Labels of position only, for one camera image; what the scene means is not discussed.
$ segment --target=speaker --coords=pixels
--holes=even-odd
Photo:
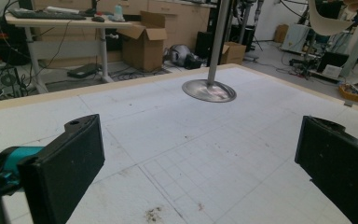
[[[196,49],[194,53],[200,58],[208,58],[212,48],[213,35],[212,32],[198,32]]]

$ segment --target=concrete floor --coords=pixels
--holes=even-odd
[[[322,77],[310,76],[304,77],[296,74],[293,67],[289,66],[291,59],[302,59],[302,56],[281,51],[280,44],[274,42],[262,42],[260,47],[255,45],[255,50],[246,53],[246,56],[257,56],[258,59],[254,61],[244,60],[242,65],[256,71],[265,73],[267,75],[295,83],[299,86],[321,92],[323,94],[345,100],[338,92],[337,81],[325,79]],[[49,91],[63,91],[74,88],[87,87],[92,85],[103,84],[98,76],[89,76],[85,78],[72,78],[66,75],[66,72],[74,67],[65,69],[45,69],[42,71],[43,79],[45,80]],[[19,66],[19,76],[29,76],[29,66]],[[108,71],[114,81],[121,81],[126,79],[133,79],[139,77],[155,76],[169,74],[170,72],[181,72],[185,68],[174,66],[171,63],[166,63],[162,70],[154,73],[142,73],[127,66],[124,63],[110,63]],[[358,71],[353,71],[354,77],[358,77]],[[30,91],[30,95],[37,94],[36,91]],[[349,105],[358,105],[358,102],[347,102]]]

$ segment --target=white table surface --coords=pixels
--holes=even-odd
[[[132,24],[130,22],[123,21],[110,21],[105,17],[105,22],[92,21],[90,17],[83,21],[72,20],[30,20],[30,19],[18,19],[12,16],[10,13],[5,15],[8,24],[13,24],[19,27],[80,27],[80,28],[130,28]]]
[[[0,102],[0,151],[45,146],[67,121],[101,115],[106,161],[68,223],[350,223],[294,157],[303,116],[358,138],[358,108],[236,65],[216,74],[238,94],[230,103],[182,91],[206,77],[200,69]],[[23,193],[4,199],[13,224],[32,223]]]

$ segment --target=floor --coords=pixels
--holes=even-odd
[[[281,51],[279,49],[280,44],[275,42],[262,42],[260,47],[255,46],[255,50],[248,52],[246,55],[257,56],[258,59],[253,62],[244,60],[242,65],[248,68],[252,68],[256,71],[265,73],[267,75],[286,80],[291,83],[295,83],[299,86],[321,92],[332,97],[345,100],[339,94],[337,90],[337,81],[331,79],[325,79],[323,77],[303,77],[294,74],[293,67],[289,66],[291,59],[302,59],[301,55],[297,55],[291,52]],[[71,78],[66,75],[69,69],[45,69],[42,71],[43,79],[47,83],[49,91],[62,91],[73,88],[86,87],[91,85],[103,84],[98,76],[89,76],[85,78]],[[20,76],[29,76],[29,66],[19,66]],[[181,72],[185,68],[175,66],[169,62],[166,62],[163,68],[159,71],[152,73],[142,73],[136,69],[127,66],[124,63],[110,63],[108,71],[110,71],[111,77],[114,81],[121,81],[127,79],[133,79],[138,77],[147,77],[155,75],[167,75],[170,72]],[[29,92],[30,95],[37,94],[35,90]],[[347,105],[358,105],[358,102],[347,101]]]
[[[183,93],[205,75],[2,109],[0,151],[45,146],[69,120],[101,116],[106,161],[68,223],[349,224],[294,157],[304,115],[358,137],[358,111],[238,67],[216,76],[232,102]],[[4,201],[11,223],[33,223],[23,193]]]

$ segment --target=table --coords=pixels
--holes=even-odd
[[[67,121],[98,113],[106,161],[68,223],[349,224],[294,157],[304,115],[358,138],[358,107],[233,64],[218,66],[216,81],[234,101],[182,91],[207,73],[2,101],[0,151],[45,146]],[[23,193],[4,201],[13,224],[32,223]]]
[[[39,93],[46,93],[48,89],[40,76],[39,59],[51,58],[69,58],[69,57],[85,57],[101,55],[102,57],[102,79],[105,82],[112,82],[112,78],[107,71],[107,53],[106,53],[106,39],[105,29],[120,28],[125,29],[131,27],[130,22],[114,22],[108,19],[105,22],[92,21],[87,18],[85,21],[69,21],[69,20],[29,20],[17,19],[10,13],[6,14],[8,24],[13,24],[17,27],[23,27],[27,37],[28,50],[31,56],[31,62],[34,69],[36,81],[34,82]],[[99,41],[74,41],[74,42],[43,42],[34,41],[31,33],[32,27],[77,27],[77,28],[95,28],[99,30]]]

